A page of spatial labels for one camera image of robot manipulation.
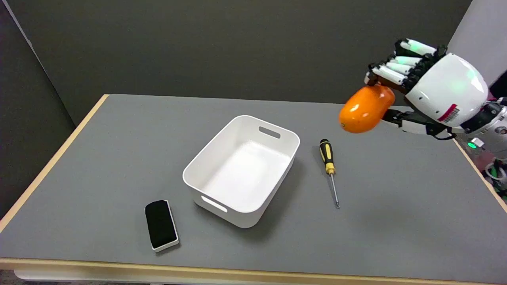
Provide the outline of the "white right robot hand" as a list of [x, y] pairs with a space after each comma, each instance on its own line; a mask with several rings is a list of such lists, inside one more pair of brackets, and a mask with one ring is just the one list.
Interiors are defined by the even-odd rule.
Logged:
[[480, 73], [445, 45], [431, 47], [410, 38], [395, 43], [393, 53], [370, 64], [364, 82], [404, 94], [411, 112], [388, 110], [383, 121], [404, 132], [449, 138], [471, 133], [491, 121], [488, 88]]

